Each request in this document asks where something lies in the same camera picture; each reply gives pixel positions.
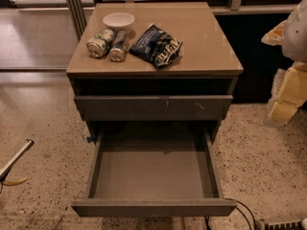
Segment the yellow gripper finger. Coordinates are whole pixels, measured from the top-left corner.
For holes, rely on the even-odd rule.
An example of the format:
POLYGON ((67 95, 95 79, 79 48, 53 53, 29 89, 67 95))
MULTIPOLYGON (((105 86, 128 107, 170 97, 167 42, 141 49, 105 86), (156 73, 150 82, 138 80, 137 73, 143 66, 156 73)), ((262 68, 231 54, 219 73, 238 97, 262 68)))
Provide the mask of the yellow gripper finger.
POLYGON ((307 101, 307 63, 295 61, 288 69, 278 69, 272 82, 264 124, 285 126, 307 101))
POLYGON ((280 22, 261 38, 261 42, 270 46, 281 45, 283 43, 285 24, 286 21, 280 22))

